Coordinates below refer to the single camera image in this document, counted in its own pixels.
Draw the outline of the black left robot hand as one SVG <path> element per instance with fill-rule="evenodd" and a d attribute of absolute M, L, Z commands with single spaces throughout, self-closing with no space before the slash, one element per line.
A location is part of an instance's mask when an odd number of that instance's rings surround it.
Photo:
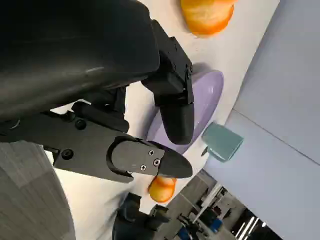
<path fill-rule="evenodd" d="M 121 183 L 133 173 L 183 179 L 190 162 L 128 134 L 128 85 L 153 93 L 177 145 L 194 134 L 193 65 L 136 0 L 0 3 L 0 140 L 53 153 L 54 167 Z"/>

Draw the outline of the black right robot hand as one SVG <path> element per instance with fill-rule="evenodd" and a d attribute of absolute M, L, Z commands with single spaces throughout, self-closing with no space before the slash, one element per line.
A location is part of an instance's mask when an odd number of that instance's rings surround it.
<path fill-rule="evenodd" d="M 155 205 L 149 214 L 140 211 L 141 197 L 128 193 L 118 208 L 112 227 L 113 240 L 152 240 L 159 228 L 168 223 L 168 208 Z"/>

